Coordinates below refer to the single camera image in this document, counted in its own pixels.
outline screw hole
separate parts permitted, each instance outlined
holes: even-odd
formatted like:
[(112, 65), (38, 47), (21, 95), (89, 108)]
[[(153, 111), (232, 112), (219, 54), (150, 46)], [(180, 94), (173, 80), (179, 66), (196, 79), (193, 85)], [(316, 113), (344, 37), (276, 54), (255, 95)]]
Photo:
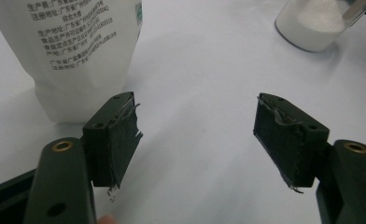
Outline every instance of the screw hole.
[(344, 144), (344, 147), (353, 151), (353, 152), (356, 152), (356, 153), (366, 153), (366, 147), (363, 147), (359, 144), (355, 144), (355, 143), (345, 143)]
[(47, 211), (47, 216), (49, 217), (57, 217), (62, 214), (66, 210), (66, 203), (56, 203), (49, 208)]
[(56, 152), (63, 152), (63, 151), (66, 151), (67, 149), (71, 148), (72, 146), (73, 146), (72, 142), (63, 141), (63, 142), (59, 142), (59, 143), (55, 144), (54, 146), (52, 146), (52, 150), (54, 150)]
[(94, 128), (102, 128), (104, 126), (103, 123), (96, 123), (96, 124), (93, 124), (92, 127)]

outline white table surface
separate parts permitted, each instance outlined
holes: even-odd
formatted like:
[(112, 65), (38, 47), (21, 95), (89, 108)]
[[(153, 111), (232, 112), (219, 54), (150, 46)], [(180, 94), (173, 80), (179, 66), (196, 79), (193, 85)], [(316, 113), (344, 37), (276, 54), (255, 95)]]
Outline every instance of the white table surface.
[[(281, 0), (145, 0), (125, 91), (144, 137), (117, 200), (97, 214), (120, 224), (320, 223), (315, 190), (297, 194), (252, 134), (260, 92), (290, 100), (366, 144), (366, 16), (309, 53), (274, 27)], [(44, 145), (81, 136), (48, 121), (0, 33), (0, 183), (34, 169)]]

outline plastic bag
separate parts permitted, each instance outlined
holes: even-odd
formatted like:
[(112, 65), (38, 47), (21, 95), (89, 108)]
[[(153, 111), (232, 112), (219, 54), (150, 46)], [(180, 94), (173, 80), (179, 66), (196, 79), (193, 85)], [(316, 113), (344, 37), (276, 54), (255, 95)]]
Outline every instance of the plastic bag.
[(55, 122), (86, 122), (121, 92), (141, 26), (141, 0), (0, 0), (0, 31)]

